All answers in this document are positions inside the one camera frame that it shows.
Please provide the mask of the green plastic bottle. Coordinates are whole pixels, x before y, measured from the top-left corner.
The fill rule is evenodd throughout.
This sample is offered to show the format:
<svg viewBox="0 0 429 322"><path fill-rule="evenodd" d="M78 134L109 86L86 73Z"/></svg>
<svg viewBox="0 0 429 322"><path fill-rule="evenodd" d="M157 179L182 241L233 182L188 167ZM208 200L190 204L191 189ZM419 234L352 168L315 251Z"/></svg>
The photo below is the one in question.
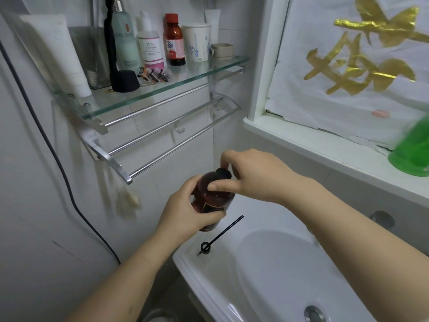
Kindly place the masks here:
<svg viewBox="0 0 429 322"><path fill-rule="evenodd" d="M389 163L406 174L429 177L429 115L418 121L388 156Z"/></svg>

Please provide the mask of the metal towel rack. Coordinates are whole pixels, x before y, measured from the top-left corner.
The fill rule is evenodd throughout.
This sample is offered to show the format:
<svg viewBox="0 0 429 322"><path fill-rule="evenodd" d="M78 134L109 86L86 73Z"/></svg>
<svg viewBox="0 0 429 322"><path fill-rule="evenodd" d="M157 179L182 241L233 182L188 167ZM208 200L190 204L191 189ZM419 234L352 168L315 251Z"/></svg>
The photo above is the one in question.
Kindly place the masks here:
<svg viewBox="0 0 429 322"><path fill-rule="evenodd" d="M239 75L216 82L178 99L166 102L175 93L214 80L215 75L194 81L96 117L94 125L81 120L71 110L52 99L52 118L60 157L69 155L66 171L73 186L92 185L99 180L108 184L119 179L131 184L183 145L210 132L216 124L237 113L239 105L216 92L216 85L230 82Z"/></svg>

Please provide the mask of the chrome sink drain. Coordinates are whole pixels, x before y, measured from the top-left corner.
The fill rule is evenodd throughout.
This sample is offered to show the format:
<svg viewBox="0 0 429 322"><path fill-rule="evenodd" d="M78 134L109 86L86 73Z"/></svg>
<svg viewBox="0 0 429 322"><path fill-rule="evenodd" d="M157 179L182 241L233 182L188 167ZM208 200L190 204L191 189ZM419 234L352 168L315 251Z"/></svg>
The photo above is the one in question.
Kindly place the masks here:
<svg viewBox="0 0 429 322"><path fill-rule="evenodd" d="M314 305L309 305L304 310L305 322L326 322L323 312Z"/></svg>

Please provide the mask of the clear glass cup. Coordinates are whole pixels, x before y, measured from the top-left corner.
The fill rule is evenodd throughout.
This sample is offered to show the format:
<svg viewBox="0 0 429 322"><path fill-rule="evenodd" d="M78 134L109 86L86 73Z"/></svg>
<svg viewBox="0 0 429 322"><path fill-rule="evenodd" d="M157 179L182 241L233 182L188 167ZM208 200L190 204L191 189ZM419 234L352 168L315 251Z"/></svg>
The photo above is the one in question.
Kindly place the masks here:
<svg viewBox="0 0 429 322"><path fill-rule="evenodd" d="M78 59L92 90L111 85L104 28L90 26L69 27Z"/></svg>

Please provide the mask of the person's right hand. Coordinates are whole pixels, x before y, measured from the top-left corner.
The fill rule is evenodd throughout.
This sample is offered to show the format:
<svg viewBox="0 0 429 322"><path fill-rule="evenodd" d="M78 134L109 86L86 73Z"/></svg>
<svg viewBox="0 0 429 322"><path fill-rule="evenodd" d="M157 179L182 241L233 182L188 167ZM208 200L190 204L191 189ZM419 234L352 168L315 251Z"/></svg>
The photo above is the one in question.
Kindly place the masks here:
<svg viewBox="0 0 429 322"><path fill-rule="evenodd" d="M241 183L241 193L249 198L287 204L302 187L305 177L294 172L276 156L250 149L226 150L221 155L221 167L231 166L236 181Z"/></svg>

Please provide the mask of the dark brown glass bottle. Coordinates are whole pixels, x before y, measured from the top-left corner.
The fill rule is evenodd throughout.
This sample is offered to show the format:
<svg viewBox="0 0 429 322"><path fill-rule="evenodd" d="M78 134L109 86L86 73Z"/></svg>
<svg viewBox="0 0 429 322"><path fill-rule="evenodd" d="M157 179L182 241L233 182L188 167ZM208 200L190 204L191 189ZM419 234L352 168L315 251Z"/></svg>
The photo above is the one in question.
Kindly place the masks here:
<svg viewBox="0 0 429 322"><path fill-rule="evenodd" d="M201 214L215 211L226 211L235 194L228 192L208 191L208 185L214 181L215 171L204 174L196 187L192 201L193 208Z"/></svg>

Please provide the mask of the pale green bottle silver cap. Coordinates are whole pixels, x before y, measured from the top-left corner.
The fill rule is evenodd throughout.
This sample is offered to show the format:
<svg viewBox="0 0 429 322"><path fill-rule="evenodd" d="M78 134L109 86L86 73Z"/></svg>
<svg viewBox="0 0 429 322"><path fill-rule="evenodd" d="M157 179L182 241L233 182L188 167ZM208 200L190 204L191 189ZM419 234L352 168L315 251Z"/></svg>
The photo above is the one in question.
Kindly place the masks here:
<svg viewBox="0 0 429 322"><path fill-rule="evenodd" d="M141 65L131 15L126 12L122 0L113 0L112 10L111 24L119 67L121 70L132 70L137 74Z"/></svg>

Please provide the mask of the white bottle pink label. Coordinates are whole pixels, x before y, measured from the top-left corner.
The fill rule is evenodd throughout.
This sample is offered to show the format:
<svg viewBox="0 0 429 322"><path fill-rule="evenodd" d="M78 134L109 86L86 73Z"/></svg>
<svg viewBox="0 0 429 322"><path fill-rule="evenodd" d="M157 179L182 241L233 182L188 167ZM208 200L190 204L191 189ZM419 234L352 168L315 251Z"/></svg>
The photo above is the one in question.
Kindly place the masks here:
<svg viewBox="0 0 429 322"><path fill-rule="evenodd" d="M151 20L145 11L140 11L137 19L137 38L142 53L143 67L163 70L165 68L164 57L158 32L153 29Z"/></svg>

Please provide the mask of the small white tube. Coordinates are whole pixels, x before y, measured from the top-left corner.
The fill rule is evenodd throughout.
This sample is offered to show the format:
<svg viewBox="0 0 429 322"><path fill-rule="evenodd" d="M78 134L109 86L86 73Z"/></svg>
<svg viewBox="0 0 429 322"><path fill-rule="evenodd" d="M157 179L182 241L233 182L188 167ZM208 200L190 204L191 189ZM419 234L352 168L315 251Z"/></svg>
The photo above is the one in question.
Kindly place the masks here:
<svg viewBox="0 0 429 322"><path fill-rule="evenodd" d="M205 15L206 23L211 25L210 44L216 44L218 43L221 10L219 9L205 10L204 15Z"/></svg>

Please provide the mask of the beige hanging sponge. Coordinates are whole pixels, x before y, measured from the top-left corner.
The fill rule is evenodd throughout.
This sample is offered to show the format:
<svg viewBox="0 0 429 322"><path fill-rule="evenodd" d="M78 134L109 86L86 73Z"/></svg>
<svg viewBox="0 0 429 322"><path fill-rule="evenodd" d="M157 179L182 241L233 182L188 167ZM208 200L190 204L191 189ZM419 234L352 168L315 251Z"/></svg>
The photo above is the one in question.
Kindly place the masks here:
<svg viewBox="0 0 429 322"><path fill-rule="evenodd" d="M129 185L122 184L118 187L116 199L116 213L124 220L136 220L141 203L137 195L132 193Z"/></svg>

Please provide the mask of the glass wall shelf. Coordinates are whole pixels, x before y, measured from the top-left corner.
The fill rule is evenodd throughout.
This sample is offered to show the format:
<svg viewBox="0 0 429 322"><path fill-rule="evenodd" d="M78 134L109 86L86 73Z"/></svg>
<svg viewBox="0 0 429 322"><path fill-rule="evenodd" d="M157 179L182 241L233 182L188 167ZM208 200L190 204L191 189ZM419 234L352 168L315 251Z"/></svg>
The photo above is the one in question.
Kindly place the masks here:
<svg viewBox="0 0 429 322"><path fill-rule="evenodd" d="M118 93L114 92L111 86L108 86L98 90L92 90L92 95L89 97L77 98L72 93L67 94L61 91L59 85L51 76L46 61L42 58L40 51L37 49L36 42L31 38L29 28L26 28L25 23L20 19L21 12L26 11L25 7L18 7L18 10L15 12L6 7L0 7L0 11L8 22L8 25L29 53L40 74L45 79L56 102L60 106L71 110L71 112L77 115L81 120L89 120L89 122L94 125L94 129L98 126L108 126L108 124L95 123L96 117L100 115L129 106L144 99L152 98L163 92L190 84L194 81L199 81L212 75L217 77L195 88L188 88L182 93L175 93L172 98L166 99L166 102L170 102L205 88L206 86L215 84L218 81L227 79L235 74L243 73L244 64L249 61L249 57L247 56L233 56L228 60L214 58L202 63L186 62L185 66L173 66L170 69L172 74L170 75L169 82L151 83L150 81L138 78L141 85L136 91Z"/></svg>

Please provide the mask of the white paper cup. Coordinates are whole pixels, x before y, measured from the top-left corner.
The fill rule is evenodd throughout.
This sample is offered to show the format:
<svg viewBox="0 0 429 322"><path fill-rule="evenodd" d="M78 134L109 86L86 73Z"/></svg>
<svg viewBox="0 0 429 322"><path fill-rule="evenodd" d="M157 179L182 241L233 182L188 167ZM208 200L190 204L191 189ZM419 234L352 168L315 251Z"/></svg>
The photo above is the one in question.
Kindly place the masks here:
<svg viewBox="0 0 429 322"><path fill-rule="evenodd" d="M211 24L182 25L189 59L192 62L206 62L209 58Z"/></svg>

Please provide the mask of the black brush with round base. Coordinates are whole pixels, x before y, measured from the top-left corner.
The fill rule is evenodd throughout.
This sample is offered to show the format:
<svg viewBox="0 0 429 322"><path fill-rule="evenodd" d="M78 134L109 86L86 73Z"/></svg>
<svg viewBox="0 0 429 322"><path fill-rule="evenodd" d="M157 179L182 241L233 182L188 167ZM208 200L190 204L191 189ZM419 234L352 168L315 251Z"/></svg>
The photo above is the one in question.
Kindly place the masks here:
<svg viewBox="0 0 429 322"><path fill-rule="evenodd" d="M117 53L112 27L114 0L105 0L107 15L104 20L104 38L109 63L109 78L114 92L128 93L139 89L137 75L132 70L119 70L117 67Z"/></svg>

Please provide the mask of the person's right forearm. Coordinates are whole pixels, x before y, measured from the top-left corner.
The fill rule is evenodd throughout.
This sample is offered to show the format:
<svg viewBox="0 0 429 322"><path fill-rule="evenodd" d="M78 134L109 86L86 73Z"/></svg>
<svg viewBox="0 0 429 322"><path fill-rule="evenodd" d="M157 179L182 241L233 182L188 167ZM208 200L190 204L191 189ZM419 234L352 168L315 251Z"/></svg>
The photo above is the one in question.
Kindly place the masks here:
<svg viewBox="0 0 429 322"><path fill-rule="evenodd" d="M377 322L429 322L429 256L303 178L276 201L315 236Z"/></svg>

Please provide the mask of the white window frame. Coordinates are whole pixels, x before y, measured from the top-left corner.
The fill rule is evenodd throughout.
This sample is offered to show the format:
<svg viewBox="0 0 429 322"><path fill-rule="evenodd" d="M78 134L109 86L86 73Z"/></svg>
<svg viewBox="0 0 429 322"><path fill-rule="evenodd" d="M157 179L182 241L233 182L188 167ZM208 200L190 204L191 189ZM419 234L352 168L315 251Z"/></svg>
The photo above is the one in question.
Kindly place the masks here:
<svg viewBox="0 0 429 322"><path fill-rule="evenodd" d="M295 124L265 111L289 0L256 0L256 3L262 14L256 20L260 32L245 128L331 169L429 208L429 177L400 172L388 163L388 150Z"/></svg>

